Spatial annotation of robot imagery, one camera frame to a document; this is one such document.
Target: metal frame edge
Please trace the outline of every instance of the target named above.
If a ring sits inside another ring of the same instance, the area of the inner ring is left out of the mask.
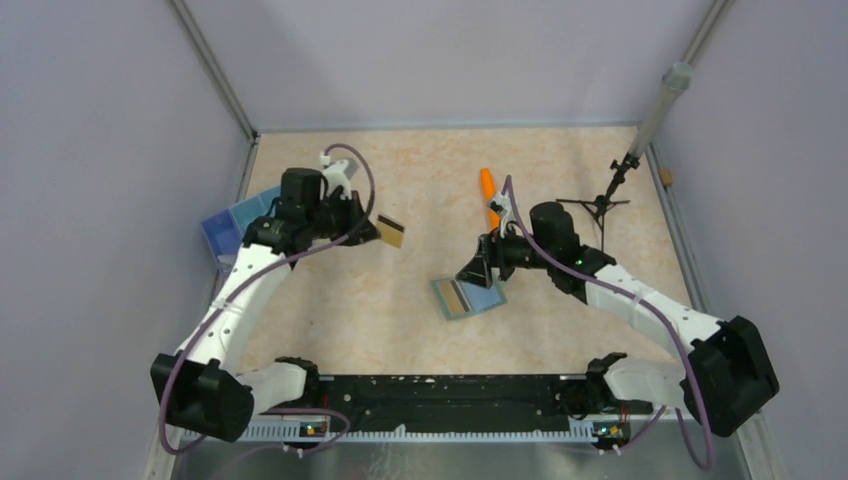
[[[710,302],[704,292],[704,282],[695,255],[692,253],[692,247],[686,234],[680,208],[674,198],[673,189],[663,187],[660,181],[659,170],[664,164],[656,142],[652,142],[648,146],[645,151],[645,160],[651,172],[654,187],[657,189],[660,206],[671,235],[671,243],[674,245],[674,251],[683,273],[683,281],[689,292],[692,306],[698,310],[709,312],[711,310]],[[745,465],[748,467],[748,475],[752,480],[783,480],[788,478],[780,452],[775,446],[766,419],[761,412],[751,417],[737,430],[736,440],[745,460]]]
[[[247,194],[247,187],[250,184],[250,176],[253,171],[253,164],[256,162],[256,154],[259,151],[259,137],[254,137],[248,146],[247,158],[244,163],[244,171],[242,172],[241,181],[239,182],[238,193],[235,201],[241,201]],[[209,298],[206,304],[210,304],[215,299],[218,285],[221,284],[221,273],[215,274],[215,282],[209,291]],[[147,463],[142,473],[142,480],[169,480],[173,476],[174,466],[176,466],[177,457],[168,454],[162,449],[159,444],[158,425],[153,431],[153,440],[150,443],[150,449],[147,452]],[[171,445],[180,443],[184,430],[180,428],[169,428],[169,441]]]
[[[313,132],[397,132],[405,130],[493,130],[509,128],[604,128],[604,127],[638,127],[640,121],[636,120],[541,120],[541,121],[516,121],[516,122],[485,122],[485,121],[433,121],[433,122],[406,122],[380,123],[371,122],[360,125],[338,124],[338,125],[302,125],[297,127],[272,127],[259,130],[261,134],[285,135],[294,133]]]
[[[209,74],[209,78],[212,80],[215,89],[218,90],[218,93],[221,95],[227,109],[230,110],[230,113],[233,115],[236,122],[238,122],[239,127],[242,132],[244,132],[245,136],[247,136],[247,138],[251,141],[255,140],[257,136],[256,129],[253,128],[253,124],[247,117],[244,107],[242,107],[232,85],[229,80],[227,80],[227,76],[224,74],[221,65],[215,58],[215,54],[212,52],[211,47],[209,47],[209,43],[203,36],[203,32],[197,25],[197,21],[195,21],[194,15],[192,15],[185,0],[167,0],[167,2],[177,15],[177,18],[180,20],[180,24],[188,35],[192,47],[203,64],[203,68]]]

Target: black joint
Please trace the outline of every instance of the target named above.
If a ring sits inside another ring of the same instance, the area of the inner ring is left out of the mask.
[[[534,206],[530,209],[530,224],[533,238],[557,260],[568,262],[580,254],[580,236],[562,204],[543,202]]]
[[[165,384],[177,357],[159,354],[150,366],[150,378],[161,404]],[[186,361],[177,374],[166,410],[169,425],[215,437],[225,442],[236,441],[247,429],[253,416],[253,395],[228,372],[208,365]]]
[[[624,160],[622,160],[621,163],[623,165],[626,165],[628,168],[636,170],[637,168],[639,168],[639,157],[634,157],[633,155],[630,155],[628,153],[624,156]]]
[[[457,281],[481,288],[491,288],[495,281],[492,275],[492,264],[498,261],[497,257],[491,258],[496,238],[498,238],[497,230],[492,234],[484,233],[477,237],[477,251],[474,253],[474,258],[456,274]]]
[[[306,250],[312,243],[308,230],[297,225],[275,217],[257,217],[247,226],[242,243],[245,247],[254,243],[271,247],[271,252],[277,255],[293,255]]]
[[[609,371],[609,367],[622,358],[627,358],[627,354],[613,352],[604,358],[596,358],[589,362],[589,367],[586,369],[586,376],[598,375],[602,377],[607,373],[607,371]]]
[[[359,192],[354,190],[351,193],[351,199],[349,202],[350,204],[347,211],[349,227],[343,232],[334,232],[336,235],[333,235],[333,237],[338,237],[350,232],[348,239],[342,242],[342,246],[345,247],[362,245],[363,243],[367,243],[372,240],[378,240],[380,238],[380,231],[367,217],[363,220],[363,217],[365,217],[365,210],[362,208],[362,202],[359,199]],[[360,220],[362,220],[362,225],[357,228],[356,231],[351,231]]]
[[[713,433],[728,437],[777,395],[780,385],[751,321],[737,316],[719,325],[721,329],[706,341],[693,342],[689,361]],[[689,412],[700,422],[689,380],[684,379],[680,386]]]
[[[324,175],[318,170],[286,169],[280,178],[276,217],[298,225],[311,222],[321,203],[323,182]]]
[[[274,363],[289,363],[292,365],[297,365],[298,367],[306,370],[307,375],[318,375],[318,365],[315,365],[314,362],[310,362],[309,360],[305,360],[300,357],[278,357],[274,359]]]
[[[572,259],[566,263],[572,269],[578,272],[594,277],[595,274],[607,265],[615,265],[615,259],[606,253],[592,247],[583,247],[581,254],[577,259]],[[554,286],[559,291],[572,295],[583,303],[586,303],[586,282],[580,280],[562,270],[550,266],[548,267],[548,276],[554,282]]]

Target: small orange object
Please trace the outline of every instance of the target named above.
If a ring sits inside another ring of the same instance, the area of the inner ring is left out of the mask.
[[[483,168],[480,170],[480,187],[483,190],[483,202],[486,205],[486,213],[488,213],[489,217],[489,230],[494,230],[498,228],[501,223],[501,218],[495,213],[491,208],[489,208],[489,201],[492,200],[492,197],[495,195],[495,181],[492,179],[492,172],[489,171],[488,168]]]
[[[660,183],[662,184],[663,187],[668,188],[672,184],[674,184],[674,177],[671,176],[671,170],[669,170],[665,167],[662,167],[662,168],[660,168],[659,173],[660,173]]]

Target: light gray wall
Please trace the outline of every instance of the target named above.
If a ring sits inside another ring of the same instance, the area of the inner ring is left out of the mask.
[[[139,478],[246,152],[165,0],[0,2],[0,478]]]
[[[189,0],[259,130],[635,122],[710,0]]]
[[[848,449],[846,19],[844,0],[736,2],[659,142],[711,303],[765,337],[799,479],[844,478]]]

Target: beige floor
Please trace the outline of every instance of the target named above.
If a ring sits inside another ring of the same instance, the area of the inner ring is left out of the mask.
[[[543,272],[519,270],[508,304],[447,321],[429,281],[452,276],[487,226],[479,169],[500,186],[513,176],[521,214],[562,197],[592,198],[611,178],[634,128],[544,128],[332,132],[263,135],[248,195],[279,182],[287,167],[317,168],[318,152],[347,142],[369,160],[377,210],[406,226],[402,249],[382,242],[304,259],[277,291],[242,368],[282,355],[322,373],[572,373],[612,351],[669,359],[614,317],[556,290]],[[367,191],[360,170],[354,186]],[[632,171],[608,216],[607,252],[670,297],[688,302],[648,167]],[[597,246],[590,217],[571,208],[584,243]]]

